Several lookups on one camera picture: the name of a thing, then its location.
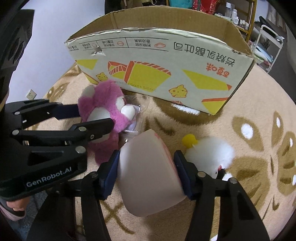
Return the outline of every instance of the white duck plush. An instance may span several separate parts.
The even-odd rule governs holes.
[[[187,147],[184,154],[186,160],[212,178],[217,178],[218,171],[228,168],[234,158],[233,147],[218,137],[196,140],[194,135],[188,134],[183,137],[182,144]]]

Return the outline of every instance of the yellow pom-pom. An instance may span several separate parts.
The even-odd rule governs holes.
[[[195,136],[192,134],[188,134],[183,137],[182,144],[187,148],[191,148],[193,145],[196,145],[198,141],[195,139]]]

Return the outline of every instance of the wall socket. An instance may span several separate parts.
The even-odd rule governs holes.
[[[33,100],[36,97],[36,93],[33,90],[30,90],[29,93],[26,95],[28,100]]]

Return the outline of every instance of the cardboard box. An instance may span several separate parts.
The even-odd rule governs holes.
[[[66,42],[91,83],[216,114],[254,61],[236,27],[190,9],[139,7],[104,15]]]

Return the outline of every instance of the beige fleece blanket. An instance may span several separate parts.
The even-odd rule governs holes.
[[[45,98],[64,104],[76,103],[82,89],[90,85],[77,66],[73,66],[48,91]],[[296,183],[296,106],[278,83],[254,66],[241,87],[217,115],[212,116],[171,102],[136,96],[146,108],[141,114],[141,129],[153,129],[171,153],[184,150],[181,139],[192,133],[198,139],[216,136],[235,149],[235,158],[226,170],[244,187],[274,239],[295,209]],[[66,130],[80,118],[47,120],[35,125],[37,130]],[[87,173],[97,170],[93,154]],[[115,185],[112,195],[101,202],[111,239],[114,241],[184,240],[194,203],[185,199],[160,213],[139,218],[123,205]],[[76,200],[77,229],[83,232],[80,200]],[[216,240],[219,199],[211,238]]]

